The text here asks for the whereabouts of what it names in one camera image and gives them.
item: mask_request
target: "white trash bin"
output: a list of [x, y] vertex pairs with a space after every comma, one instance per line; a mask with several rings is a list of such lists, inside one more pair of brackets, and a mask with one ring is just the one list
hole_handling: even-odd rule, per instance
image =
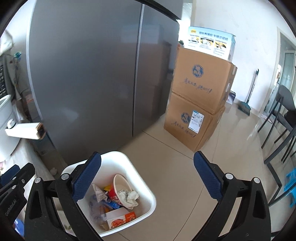
[[[79, 200], [77, 203], [96, 232], [101, 237], [104, 237], [126, 229], [150, 216], [156, 208], [156, 198], [125, 154], [118, 151], [113, 151], [101, 155], [101, 158], [101, 167], [92, 183], [96, 184], [100, 188], [103, 188], [113, 182], [113, 178], [116, 174], [121, 174], [127, 179], [133, 190], [137, 191], [139, 194], [139, 198], [137, 199], [139, 205], [134, 207], [132, 210], [136, 213], [137, 218], [122, 226], [106, 231], [100, 225], [92, 221], [89, 200], [90, 196], [94, 194], [94, 191], [92, 185], [90, 186], [87, 193], [85, 194], [85, 197]], [[83, 164], [85, 162], [86, 160], [70, 165], [64, 169], [63, 173], [70, 174], [77, 165]]]

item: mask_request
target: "broom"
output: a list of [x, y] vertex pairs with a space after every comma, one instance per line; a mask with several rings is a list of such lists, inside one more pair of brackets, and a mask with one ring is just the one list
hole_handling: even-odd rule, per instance
[[248, 116], [250, 116], [250, 111], [251, 111], [251, 107], [248, 105], [248, 103], [249, 103], [249, 100], [250, 100], [251, 95], [253, 93], [253, 90], [254, 90], [254, 87], [255, 87], [255, 84], [256, 84], [256, 81], [257, 81], [258, 74], [259, 74], [259, 69], [256, 71], [256, 74], [255, 74], [255, 77], [254, 77], [254, 80], [253, 80], [253, 85], [252, 85], [250, 94], [248, 96], [247, 102], [242, 102], [241, 101], [239, 103], [239, 105], [238, 105], [238, 109], [241, 110], [243, 113], [247, 114]]

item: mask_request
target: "stacked cardboard boxes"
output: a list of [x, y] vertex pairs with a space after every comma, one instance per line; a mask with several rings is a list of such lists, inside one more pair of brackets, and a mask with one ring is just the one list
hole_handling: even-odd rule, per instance
[[164, 128], [199, 150], [220, 121], [236, 71], [226, 60], [180, 48]]

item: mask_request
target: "red paper cup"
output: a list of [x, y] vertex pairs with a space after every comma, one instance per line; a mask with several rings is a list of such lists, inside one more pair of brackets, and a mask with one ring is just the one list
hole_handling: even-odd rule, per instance
[[121, 206], [124, 206], [122, 205], [120, 198], [118, 197], [118, 192], [120, 192], [121, 190], [132, 191], [132, 188], [129, 185], [128, 181], [122, 175], [117, 174], [113, 178], [113, 183], [111, 184], [108, 196], [111, 200], [115, 201]]

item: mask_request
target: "refrigerator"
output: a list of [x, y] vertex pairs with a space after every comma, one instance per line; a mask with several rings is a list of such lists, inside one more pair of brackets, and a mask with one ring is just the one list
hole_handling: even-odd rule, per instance
[[67, 164], [117, 150], [165, 113], [182, 4], [173, 13], [160, 3], [36, 2], [27, 36], [30, 87]]

